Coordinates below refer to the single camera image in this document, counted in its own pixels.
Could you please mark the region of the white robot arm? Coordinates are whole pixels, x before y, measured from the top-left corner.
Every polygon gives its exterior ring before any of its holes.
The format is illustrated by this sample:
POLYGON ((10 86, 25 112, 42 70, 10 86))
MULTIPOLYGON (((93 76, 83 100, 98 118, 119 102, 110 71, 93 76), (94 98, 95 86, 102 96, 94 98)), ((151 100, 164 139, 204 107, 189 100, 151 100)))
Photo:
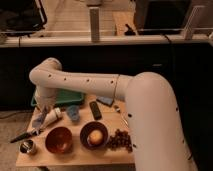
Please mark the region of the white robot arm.
POLYGON ((59 89, 123 101, 136 171, 198 171, 175 93, 163 76, 64 72, 59 60, 47 58, 30 71, 29 79, 36 86, 35 99, 41 109, 54 106, 59 89))

